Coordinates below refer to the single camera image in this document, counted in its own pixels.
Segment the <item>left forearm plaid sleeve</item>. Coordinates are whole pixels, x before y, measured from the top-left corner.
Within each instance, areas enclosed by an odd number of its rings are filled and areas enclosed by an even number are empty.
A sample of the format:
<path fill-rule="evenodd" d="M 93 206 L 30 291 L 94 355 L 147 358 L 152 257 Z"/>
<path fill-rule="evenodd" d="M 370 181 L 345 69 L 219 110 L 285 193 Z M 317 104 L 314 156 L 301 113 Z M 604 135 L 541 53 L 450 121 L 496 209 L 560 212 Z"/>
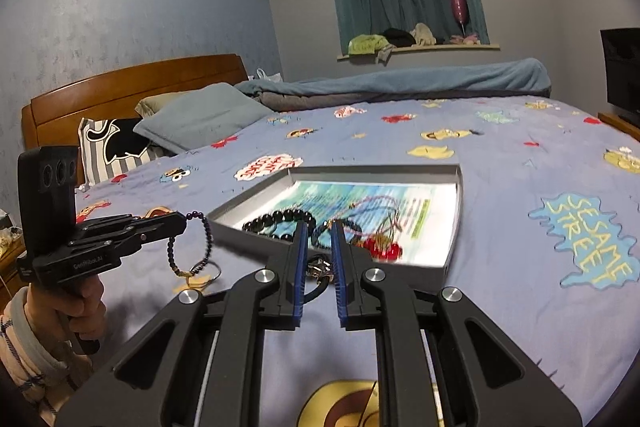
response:
<path fill-rule="evenodd" d="M 92 361 L 67 341 L 48 351 L 30 327 L 21 288 L 1 313 L 3 426 L 52 426 L 58 412 L 93 374 Z"/>

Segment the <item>left hand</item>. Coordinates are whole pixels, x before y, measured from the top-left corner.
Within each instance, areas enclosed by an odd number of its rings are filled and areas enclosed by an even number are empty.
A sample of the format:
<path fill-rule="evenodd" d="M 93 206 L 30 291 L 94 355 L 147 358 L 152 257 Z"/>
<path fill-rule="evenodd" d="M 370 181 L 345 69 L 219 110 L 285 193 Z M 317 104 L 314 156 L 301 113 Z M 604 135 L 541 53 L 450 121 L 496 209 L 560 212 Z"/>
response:
<path fill-rule="evenodd" d="M 80 281 L 71 293 L 30 283 L 24 304 L 25 317 L 43 345 L 55 346 L 66 338 L 60 315 L 68 317 L 68 328 L 82 340 L 99 339 L 106 325 L 103 291 L 97 275 Z"/>

